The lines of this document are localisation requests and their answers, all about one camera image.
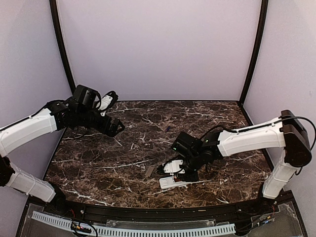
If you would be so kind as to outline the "white remote control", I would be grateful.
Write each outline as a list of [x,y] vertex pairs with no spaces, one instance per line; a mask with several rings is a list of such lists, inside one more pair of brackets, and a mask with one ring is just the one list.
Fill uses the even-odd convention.
[[160,178],[159,179],[159,185],[162,190],[167,190],[171,188],[176,188],[176,187],[182,187],[187,184],[190,184],[190,182],[185,182],[180,179],[178,179],[176,176],[169,176],[165,178]]

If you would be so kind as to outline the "grey battery cover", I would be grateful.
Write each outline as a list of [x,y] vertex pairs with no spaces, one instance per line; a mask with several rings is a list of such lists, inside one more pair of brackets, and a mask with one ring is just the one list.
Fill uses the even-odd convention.
[[146,173],[145,173],[145,176],[146,177],[150,177],[154,171],[155,167],[154,166],[149,166]]

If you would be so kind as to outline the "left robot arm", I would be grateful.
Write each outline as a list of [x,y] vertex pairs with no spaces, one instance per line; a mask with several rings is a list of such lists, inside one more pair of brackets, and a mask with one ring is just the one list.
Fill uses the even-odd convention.
[[101,96],[94,89],[78,85],[68,99],[47,102],[36,113],[1,128],[0,185],[50,202],[50,207],[57,214],[66,215],[70,205],[59,196],[57,188],[17,167],[8,155],[34,139],[67,127],[93,128],[115,137],[125,127],[119,119],[108,116],[106,111],[117,100],[118,95],[114,91]]

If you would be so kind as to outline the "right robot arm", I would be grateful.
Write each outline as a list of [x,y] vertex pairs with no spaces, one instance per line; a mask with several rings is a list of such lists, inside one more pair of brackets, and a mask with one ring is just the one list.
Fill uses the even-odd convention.
[[216,125],[200,138],[181,132],[171,148],[178,156],[165,163],[165,173],[187,178],[202,166],[234,154],[266,148],[283,148],[281,158],[263,184],[262,196],[253,201],[252,210],[263,214],[292,176],[312,160],[315,142],[310,142],[302,117],[290,110],[268,122],[245,128],[228,129]]

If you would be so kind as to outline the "black front rail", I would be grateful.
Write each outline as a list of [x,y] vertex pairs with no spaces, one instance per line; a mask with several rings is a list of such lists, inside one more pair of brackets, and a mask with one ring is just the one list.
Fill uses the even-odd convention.
[[257,199],[231,204],[193,207],[193,208],[123,208],[102,205],[84,204],[66,201],[67,217],[74,217],[91,223],[107,221],[128,222],[187,222],[215,220],[219,222],[244,222],[252,217],[279,211],[277,202],[259,202]]

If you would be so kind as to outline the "right black frame post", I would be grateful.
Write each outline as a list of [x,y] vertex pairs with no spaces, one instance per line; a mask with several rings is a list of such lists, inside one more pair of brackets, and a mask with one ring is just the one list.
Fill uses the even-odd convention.
[[254,46],[253,46],[245,82],[242,88],[241,96],[239,98],[239,104],[241,107],[243,107],[245,104],[245,101],[250,89],[251,81],[254,75],[257,59],[259,56],[259,51],[261,47],[261,42],[262,42],[262,37],[263,37],[264,27],[265,27],[265,22],[266,22],[266,16],[268,12],[268,4],[269,4],[268,0],[261,1],[261,8],[260,8],[260,14],[259,14],[259,20],[258,20],[258,26],[256,30]]

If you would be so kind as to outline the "black frame post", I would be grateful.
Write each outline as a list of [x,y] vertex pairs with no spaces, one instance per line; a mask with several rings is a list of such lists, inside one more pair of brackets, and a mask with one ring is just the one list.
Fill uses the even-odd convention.
[[257,59],[259,56],[259,51],[261,47],[261,42],[262,42],[262,37],[263,37],[264,27],[265,27],[265,22],[266,22],[266,16],[268,12],[268,4],[269,4],[268,0],[261,1],[261,8],[260,8],[260,14],[259,14],[259,20],[258,20],[258,26],[256,30],[254,46],[253,46],[245,82],[242,88],[241,96],[239,98],[239,104],[241,107],[243,107],[245,104],[245,101],[250,89],[251,81],[254,75]]
[[51,17],[52,17],[52,22],[53,22],[53,27],[55,31],[55,37],[56,37],[60,57],[62,60],[62,64],[63,64],[63,68],[65,71],[69,88],[71,90],[71,93],[73,94],[75,91],[76,85],[75,85],[75,81],[71,72],[71,67],[70,67],[70,63],[68,60],[68,56],[66,53],[66,48],[65,48],[65,44],[63,40],[62,28],[61,28],[59,14],[58,14],[57,1],[49,0],[49,5],[50,5],[50,12],[51,12]]

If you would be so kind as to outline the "left black frame post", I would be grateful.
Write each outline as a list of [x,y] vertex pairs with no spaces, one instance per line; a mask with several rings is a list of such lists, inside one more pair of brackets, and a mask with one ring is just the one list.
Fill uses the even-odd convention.
[[70,67],[70,63],[68,60],[68,56],[66,53],[66,48],[65,48],[65,44],[63,40],[62,28],[61,28],[59,14],[58,14],[57,1],[49,0],[49,5],[50,5],[50,12],[51,12],[51,17],[52,17],[52,22],[53,22],[53,27],[55,31],[55,37],[56,37],[60,57],[62,60],[62,64],[63,64],[63,68],[65,71],[69,88],[71,90],[71,93],[73,94],[75,91],[76,85],[75,85],[75,81],[71,72],[71,67]]

